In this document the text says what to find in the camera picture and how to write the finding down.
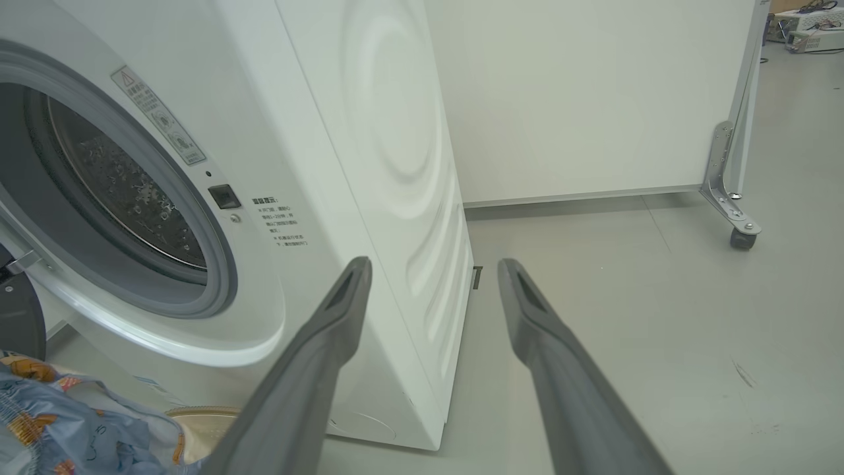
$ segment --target washing machine side panel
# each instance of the washing machine side panel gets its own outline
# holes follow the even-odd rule
[[[276,0],[445,420],[471,248],[417,0]]]

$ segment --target wheel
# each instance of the wheel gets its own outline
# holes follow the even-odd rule
[[[738,229],[733,229],[730,235],[730,246],[735,249],[750,249],[756,243],[756,234],[744,234]]]

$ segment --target washing machine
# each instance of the washing machine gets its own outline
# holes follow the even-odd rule
[[[422,2],[0,5],[6,268],[174,406],[242,407],[369,256],[327,432],[437,449],[473,257]]]

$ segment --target warning label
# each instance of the warning label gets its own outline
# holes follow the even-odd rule
[[[120,86],[129,99],[132,99],[141,112],[153,122],[155,128],[164,134],[186,164],[195,165],[206,160],[203,151],[197,147],[164,103],[128,66],[112,74],[111,80]]]

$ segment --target white partition panel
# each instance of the white partition panel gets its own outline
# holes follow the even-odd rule
[[[755,3],[426,0],[466,206],[699,187]]]

